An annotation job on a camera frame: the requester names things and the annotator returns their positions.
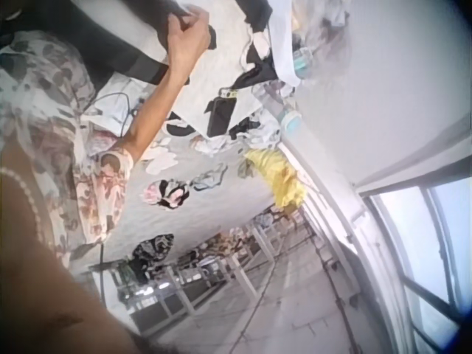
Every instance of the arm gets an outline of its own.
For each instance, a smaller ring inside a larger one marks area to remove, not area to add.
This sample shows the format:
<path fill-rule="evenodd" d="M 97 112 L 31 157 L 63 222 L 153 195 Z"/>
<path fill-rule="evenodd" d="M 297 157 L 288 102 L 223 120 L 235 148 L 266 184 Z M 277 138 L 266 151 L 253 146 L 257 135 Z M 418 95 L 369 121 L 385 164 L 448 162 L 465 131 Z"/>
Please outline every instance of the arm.
<path fill-rule="evenodd" d="M 18 183 L 0 183 L 1 314 L 12 353 L 136 353 L 124 328 L 38 241 Z"/>
<path fill-rule="evenodd" d="M 195 64 L 208 48 L 208 13 L 198 7 L 189 10 L 195 15 L 182 18 L 189 26 L 185 31 L 174 15 L 169 16 L 169 70 L 116 144 L 126 149 L 135 162 L 153 141 Z"/>

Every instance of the floor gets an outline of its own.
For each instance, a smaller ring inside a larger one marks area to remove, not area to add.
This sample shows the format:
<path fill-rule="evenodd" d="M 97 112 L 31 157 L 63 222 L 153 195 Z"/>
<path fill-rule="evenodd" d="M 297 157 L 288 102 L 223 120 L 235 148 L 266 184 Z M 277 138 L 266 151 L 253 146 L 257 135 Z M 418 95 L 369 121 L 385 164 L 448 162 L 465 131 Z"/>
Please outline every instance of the floor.
<path fill-rule="evenodd" d="M 184 353 L 354 353 L 346 327 L 335 303 L 333 290 L 322 270 L 305 229 L 287 236 L 281 256 L 248 272 L 259 294 L 259 304 L 250 302 L 233 281 L 193 318 L 159 338 Z M 266 260 L 258 254 L 253 264 Z M 322 257 L 330 258 L 326 247 Z M 330 269 L 339 296 L 347 304 L 351 295 L 344 271 Z M 362 297 L 358 307 L 344 305 L 362 352 L 390 353 L 378 333 Z"/>

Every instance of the hanging clothes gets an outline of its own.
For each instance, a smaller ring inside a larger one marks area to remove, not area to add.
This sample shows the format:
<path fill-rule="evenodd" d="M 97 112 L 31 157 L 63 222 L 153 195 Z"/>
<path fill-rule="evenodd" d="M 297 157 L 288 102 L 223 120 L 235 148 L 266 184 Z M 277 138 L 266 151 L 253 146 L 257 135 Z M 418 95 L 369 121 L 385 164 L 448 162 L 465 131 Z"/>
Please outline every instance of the hanging clothes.
<path fill-rule="evenodd" d="M 227 170 L 228 165 L 221 163 L 214 170 L 206 171 L 198 177 L 195 177 L 190 182 L 190 186 L 197 192 L 201 192 L 202 190 L 212 190 L 221 185 L 223 176 Z"/>
<path fill-rule="evenodd" d="M 151 183 L 144 191 L 142 199 L 150 205 L 160 205 L 166 209 L 179 208 L 190 195 L 189 185 L 174 179 Z"/>
<path fill-rule="evenodd" d="M 205 155 L 214 156 L 216 153 L 229 150 L 236 142 L 236 140 L 231 140 L 229 135 L 216 136 L 210 139 L 198 135 L 190 141 L 190 147 Z"/>
<path fill-rule="evenodd" d="M 237 176 L 242 179 L 246 179 L 248 177 L 254 177 L 254 164 L 251 160 L 244 159 L 237 168 Z"/>
<path fill-rule="evenodd" d="M 148 274 L 155 278 L 162 273 L 162 261 L 169 254 L 173 241 L 173 234 L 159 235 L 151 240 L 142 241 L 133 250 L 128 265 L 140 285 L 149 282 Z"/>
<path fill-rule="evenodd" d="M 260 122 L 255 122 L 254 120 L 251 120 L 250 117 L 246 117 L 238 125 L 231 128 L 228 135 L 231 137 L 231 140 L 236 140 L 239 133 L 246 133 L 251 129 L 257 129 L 259 127 Z"/>
<path fill-rule="evenodd" d="M 167 147 L 169 143 L 170 138 L 154 141 L 142 154 L 141 160 L 148 161 L 146 172 L 150 175 L 158 175 L 163 170 L 178 164 L 176 160 L 177 154 L 170 152 L 170 149 Z"/>
<path fill-rule="evenodd" d="M 272 188 L 275 205 L 279 208 L 294 204 L 299 207 L 306 190 L 298 180 L 296 170 L 280 151 L 250 150 L 245 157 L 252 162 Z"/>
<path fill-rule="evenodd" d="M 146 167 L 146 173 L 157 176 L 162 171 L 178 164 L 177 155 L 171 153 L 167 147 L 158 146 L 155 149 L 156 157 Z"/>
<path fill-rule="evenodd" d="M 189 136 L 195 133 L 195 129 L 174 112 L 170 112 L 169 118 L 167 118 L 162 126 L 162 131 L 167 135 L 178 137 Z"/>
<path fill-rule="evenodd" d="M 279 122 L 267 110 L 261 108 L 228 134 L 210 139 L 196 136 L 190 141 L 190 147 L 205 155 L 214 156 L 229 150 L 238 142 L 251 149 L 274 149 L 279 144 L 280 137 Z"/>
<path fill-rule="evenodd" d="M 159 235 L 151 240 L 142 241 L 133 250 L 133 258 L 144 260 L 148 265 L 161 262 L 169 254 L 173 242 L 173 234 Z"/>
<path fill-rule="evenodd" d="M 251 149 L 274 149 L 280 142 L 280 124 L 266 109 L 254 112 L 249 119 L 258 122 L 259 127 L 239 133 Z"/>

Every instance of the floral dress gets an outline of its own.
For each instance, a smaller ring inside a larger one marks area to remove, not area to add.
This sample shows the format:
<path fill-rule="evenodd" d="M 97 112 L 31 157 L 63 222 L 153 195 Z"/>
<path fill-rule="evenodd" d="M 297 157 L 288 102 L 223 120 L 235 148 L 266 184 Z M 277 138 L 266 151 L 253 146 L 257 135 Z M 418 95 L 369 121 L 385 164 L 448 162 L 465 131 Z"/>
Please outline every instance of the floral dress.
<path fill-rule="evenodd" d="M 59 257 L 110 235 L 133 167 L 122 148 L 87 154 L 80 115 L 94 94 L 75 48 L 45 32 L 17 32 L 0 50 L 0 150 L 16 135 L 29 156 Z"/>

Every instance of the hand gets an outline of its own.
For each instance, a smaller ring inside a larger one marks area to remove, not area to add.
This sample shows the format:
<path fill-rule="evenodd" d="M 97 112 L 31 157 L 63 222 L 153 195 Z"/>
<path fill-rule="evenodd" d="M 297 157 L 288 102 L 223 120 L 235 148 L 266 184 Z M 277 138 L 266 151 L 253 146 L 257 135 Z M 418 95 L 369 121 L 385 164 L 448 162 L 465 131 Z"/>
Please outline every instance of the hand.
<path fill-rule="evenodd" d="M 192 15 L 182 18 L 188 28 L 182 31 L 178 18 L 169 16 L 169 67 L 170 77 L 184 85 L 200 56 L 208 49 L 209 13 L 200 7 L 189 5 Z"/>

